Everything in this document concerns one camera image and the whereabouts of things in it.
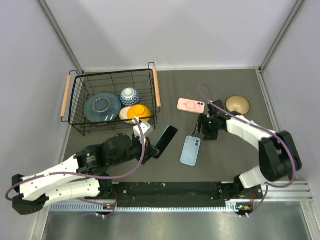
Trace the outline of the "teal smartphone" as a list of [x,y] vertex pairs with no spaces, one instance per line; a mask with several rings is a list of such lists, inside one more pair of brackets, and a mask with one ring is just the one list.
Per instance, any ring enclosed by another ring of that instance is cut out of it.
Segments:
[[159,159],[168,145],[171,143],[175,135],[178,133],[178,129],[172,125],[168,125],[161,137],[155,143],[154,148],[159,151],[158,154],[153,156],[154,159]]

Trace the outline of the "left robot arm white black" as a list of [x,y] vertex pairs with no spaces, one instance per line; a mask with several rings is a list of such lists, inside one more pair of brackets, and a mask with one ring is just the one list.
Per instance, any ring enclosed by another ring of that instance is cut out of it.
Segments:
[[144,165],[159,153],[149,138],[141,143],[138,136],[117,134],[41,173],[13,176],[17,195],[12,198],[12,208],[20,215],[30,215],[66,200],[109,198],[115,190],[109,168],[132,160]]

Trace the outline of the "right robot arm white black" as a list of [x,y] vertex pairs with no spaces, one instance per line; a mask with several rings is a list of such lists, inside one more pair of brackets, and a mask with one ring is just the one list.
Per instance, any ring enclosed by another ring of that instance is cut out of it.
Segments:
[[237,175],[230,196],[245,198],[261,184],[272,185],[281,178],[295,180],[302,161],[292,135],[275,132],[248,120],[240,113],[223,109],[221,100],[208,103],[208,113],[200,113],[194,132],[203,134],[205,141],[215,141],[219,131],[237,136],[258,150],[258,166]]

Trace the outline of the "light blue phone case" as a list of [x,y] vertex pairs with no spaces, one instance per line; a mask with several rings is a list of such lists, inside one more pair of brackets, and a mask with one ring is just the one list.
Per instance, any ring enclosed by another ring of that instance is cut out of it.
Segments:
[[188,135],[185,138],[180,162],[184,165],[194,167],[197,163],[198,153],[201,146],[201,139]]

